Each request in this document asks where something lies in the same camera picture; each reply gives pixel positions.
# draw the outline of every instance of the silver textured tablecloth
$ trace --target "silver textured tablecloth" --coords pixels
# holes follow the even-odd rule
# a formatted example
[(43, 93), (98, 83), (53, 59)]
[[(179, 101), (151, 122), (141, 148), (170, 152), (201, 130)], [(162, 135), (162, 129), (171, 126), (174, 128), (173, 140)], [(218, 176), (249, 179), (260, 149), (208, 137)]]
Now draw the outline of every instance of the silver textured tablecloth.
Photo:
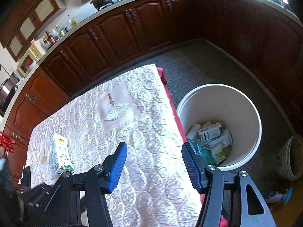
[[(103, 133), (98, 97), (125, 84), (140, 114)], [(193, 189), (181, 157), (181, 135), (156, 66), (126, 72), (61, 108), (36, 126), (28, 146), (32, 187), (54, 184), (59, 177), (51, 163), (38, 168), (39, 145), (53, 133), (68, 139), (75, 173), (88, 171), (126, 142), (128, 155), (117, 188), (107, 195), (114, 226), (195, 226), (200, 197)], [(82, 224), (88, 226), (86, 212)]]

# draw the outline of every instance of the bucket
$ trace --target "bucket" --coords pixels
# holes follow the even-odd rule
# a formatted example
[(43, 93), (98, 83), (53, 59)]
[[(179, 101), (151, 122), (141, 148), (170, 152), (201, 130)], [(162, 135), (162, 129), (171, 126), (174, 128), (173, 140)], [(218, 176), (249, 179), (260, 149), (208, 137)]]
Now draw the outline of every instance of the bucket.
[(177, 108), (185, 134), (193, 124), (219, 122), (229, 128), (233, 139), (228, 158), (218, 166), (234, 170), (248, 162), (257, 151), (262, 134), (259, 113), (252, 101), (239, 90), (223, 84), (207, 84), (190, 91)]
[(293, 135), (275, 156), (275, 171), (279, 177), (290, 181), (297, 180), (303, 174), (303, 139)]

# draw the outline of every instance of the red tablecloth edge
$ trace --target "red tablecloth edge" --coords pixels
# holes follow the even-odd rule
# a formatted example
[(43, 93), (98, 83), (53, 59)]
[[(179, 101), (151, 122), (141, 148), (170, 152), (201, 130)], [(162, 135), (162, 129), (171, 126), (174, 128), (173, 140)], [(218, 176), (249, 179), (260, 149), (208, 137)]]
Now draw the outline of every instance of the red tablecloth edge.
[(167, 85), (167, 81), (166, 81), (166, 78), (165, 78), (164, 73), (163, 73), (163, 67), (157, 67), (157, 70), (158, 70), (160, 79), (161, 79), (162, 83), (164, 84), (164, 88), (165, 88), (165, 91), (166, 91), (166, 95), (167, 95), (167, 97), (169, 98), (169, 103), (170, 103), (170, 105), (171, 105), (171, 107), (172, 107), (172, 112), (173, 112), (173, 114), (174, 114), (174, 116), (175, 116), (175, 121), (176, 121), (176, 123), (177, 123), (178, 130), (179, 130), (179, 132), (180, 132), (180, 135), (181, 135), (181, 137), (182, 137), (182, 139), (183, 139), (183, 142), (187, 142), (186, 135), (185, 135), (184, 130), (183, 130), (183, 128), (182, 128), (180, 119), (179, 119), (179, 117), (178, 117), (178, 115), (177, 115), (177, 111), (176, 111), (175, 105), (174, 105), (174, 103), (173, 103), (173, 101), (172, 101), (172, 97), (170, 96), (169, 90), (168, 90), (168, 89), (166, 88), (166, 86), (165, 86), (165, 85)]

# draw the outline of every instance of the gray floor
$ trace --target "gray floor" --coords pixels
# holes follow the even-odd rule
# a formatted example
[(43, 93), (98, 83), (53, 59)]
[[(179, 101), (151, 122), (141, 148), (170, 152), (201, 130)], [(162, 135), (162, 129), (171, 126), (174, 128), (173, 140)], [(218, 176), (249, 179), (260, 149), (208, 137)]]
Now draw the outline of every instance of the gray floor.
[(246, 170), (261, 193), (276, 189), (280, 181), (271, 172), (271, 157), (292, 134), (277, 107), (251, 76), (225, 54), (199, 40), (136, 63), (98, 84), (128, 70), (153, 63), (164, 68), (167, 88), (175, 107), (189, 91), (207, 83), (230, 85), (252, 100), (262, 121), (261, 143), (252, 159), (233, 172)]

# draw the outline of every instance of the screw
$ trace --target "screw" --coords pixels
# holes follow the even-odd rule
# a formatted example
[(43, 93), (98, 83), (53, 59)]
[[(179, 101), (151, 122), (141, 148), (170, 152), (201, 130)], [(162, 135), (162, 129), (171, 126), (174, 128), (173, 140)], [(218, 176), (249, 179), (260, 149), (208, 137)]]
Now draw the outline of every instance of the screw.
[(246, 171), (240, 171), (239, 173), (242, 177), (247, 177), (248, 176), (248, 173)]
[(63, 173), (62, 173), (62, 177), (64, 177), (64, 178), (67, 178), (67, 177), (69, 177), (70, 175), (71, 175), (70, 172), (63, 172)]
[(214, 171), (216, 169), (216, 167), (214, 165), (207, 165), (206, 168), (207, 168), (207, 170), (210, 170), (210, 171)]
[(103, 165), (96, 165), (94, 167), (95, 171), (102, 171), (103, 170)]

